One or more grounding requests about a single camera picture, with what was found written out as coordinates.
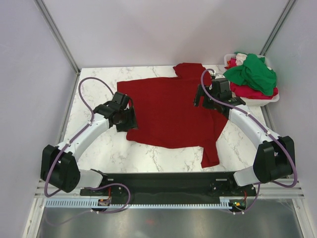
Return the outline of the dark red t shirt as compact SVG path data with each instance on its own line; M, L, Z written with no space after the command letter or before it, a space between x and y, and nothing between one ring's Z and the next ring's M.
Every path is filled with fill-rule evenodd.
M200 63L174 66L175 77L158 77L117 83L117 90L133 100L138 128L127 132L126 138L142 144L169 149L200 146L203 148L202 168L219 165L216 141L227 118L216 110L195 107L200 79L207 84Z

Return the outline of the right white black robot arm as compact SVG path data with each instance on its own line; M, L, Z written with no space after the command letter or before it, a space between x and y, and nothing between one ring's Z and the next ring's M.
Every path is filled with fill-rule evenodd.
M280 136L262 124L239 97L233 97L229 82L219 78L210 86L200 83L194 106L216 110L238 126L253 143L257 152L253 165L236 171L227 182L228 192L240 194L246 185L275 183L292 188L297 183L294 141L289 136Z

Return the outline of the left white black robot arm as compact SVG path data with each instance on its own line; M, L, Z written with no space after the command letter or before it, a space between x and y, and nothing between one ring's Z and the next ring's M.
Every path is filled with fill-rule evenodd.
M58 191L72 192L76 188L91 188L96 194L107 193L109 184L104 174L95 169L82 170L78 167L82 154L108 129L128 132L137 128L133 100L126 94L116 92L112 100L91 110L91 119L72 136L56 146L47 145L42 151L40 178L45 181L45 195L50 197L48 186Z

